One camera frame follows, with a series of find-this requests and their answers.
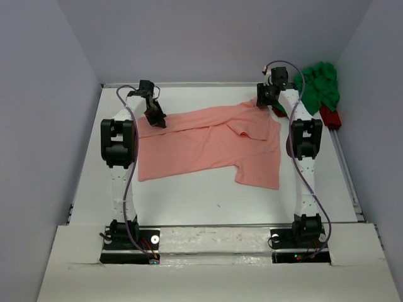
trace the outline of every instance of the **gray wall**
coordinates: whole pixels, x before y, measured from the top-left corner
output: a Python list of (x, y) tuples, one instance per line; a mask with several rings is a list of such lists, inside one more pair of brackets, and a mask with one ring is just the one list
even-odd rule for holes
[(403, 1), (375, 0), (338, 62), (339, 131), (366, 218), (403, 298)]
[(94, 120), (99, 81), (54, 0), (0, 9), (0, 301), (36, 301)]
[(260, 81), (336, 62), (371, 0), (58, 0), (101, 82)]

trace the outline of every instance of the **green towel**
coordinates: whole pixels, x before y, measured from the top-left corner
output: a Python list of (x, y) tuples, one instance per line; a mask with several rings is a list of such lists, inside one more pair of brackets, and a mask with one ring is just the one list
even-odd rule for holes
[[(305, 78), (305, 92), (302, 102), (307, 111), (314, 115), (322, 105), (327, 106), (332, 112), (336, 110), (340, 100), (338, 92), (338, 74), (330, 63), (319, 63), (314, 67), (308, 67), (302, 71)], [(294, 78), (298, 91), (302, 89), (302, 77), (297, 74)], [(285, 113), (282, 105), (275, 107)]]

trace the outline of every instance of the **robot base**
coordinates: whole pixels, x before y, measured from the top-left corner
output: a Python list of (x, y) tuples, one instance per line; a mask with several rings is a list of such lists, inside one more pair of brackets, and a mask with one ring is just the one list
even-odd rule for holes
[(115, 241), (104, 239), (99, 260), (103, 264), (158, 264), (160, 258), (158, 253), (159, 236), (160, 231), (158, 229), (141, 228), (139, 230), (137, 244), (148, 251), (150, 256), (139, 251), (128, 238)]
[(326, 239), (322, 229), (318, 239), (310, 242), (297, 242), (292, 228), (271, 228), (269, 246), (273, 249), (273, 263), (322, 262), (331, 263), (329, 249), (325, 246), (314, 258), (309, 258), (317, 249), (323, 246)]

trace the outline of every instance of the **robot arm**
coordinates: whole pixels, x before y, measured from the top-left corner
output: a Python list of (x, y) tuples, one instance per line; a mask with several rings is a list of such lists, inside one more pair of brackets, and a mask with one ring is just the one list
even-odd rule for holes
[[(288, 72), (285, 67), (265, 70), (263, 74), (265, 81), (258, 84), (257, 105), (281, 104), (287, 115), (292, 116), (289, 135), (292, 136), (293, 154), (296, 159), (294, 168), (297, 190), (292, 233), (294, 241), (309, 242), (318, 239), (321, 235), (322, 222), (314, 195), (304, 183), (301, 175), (309, 187), (314, 190), (314, 165), (321, 145), (322, 121), (313, 119), (299, 101), (298, 90), (294, 83), (288, 82)], [(289, 140), (287, 140), (287, 154), (292, 157)]]
[[(154, 97), (154, 83), (140, 81), (139, 88), (130, 91), (128, 96), (144, 98), (147, 109), (145, 116), (151, 126), (166, 127), (166, 115)], [(101, 122), (101, 155), (110, 169), (113, 187), (113, 218), (106, 237), (111, 241), (128, 240), (123, 215), (123, 202), (126, 217), (135, 241), (139, 239), (139, 224), (133, 204), (132, 185), (127, 186), (133, 165), (137, 160), (137, 131), (135, 121), (127, 109), (120, 110), (112, 119)]]

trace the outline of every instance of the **pink t-shirt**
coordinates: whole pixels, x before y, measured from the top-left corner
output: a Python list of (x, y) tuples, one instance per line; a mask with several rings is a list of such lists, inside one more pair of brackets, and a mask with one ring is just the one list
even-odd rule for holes
[(139, 119), (139, 181), (235, 165), (237, 182), (279, 188), (280, 124), (256, 99), (168, 115), (166, 124)]

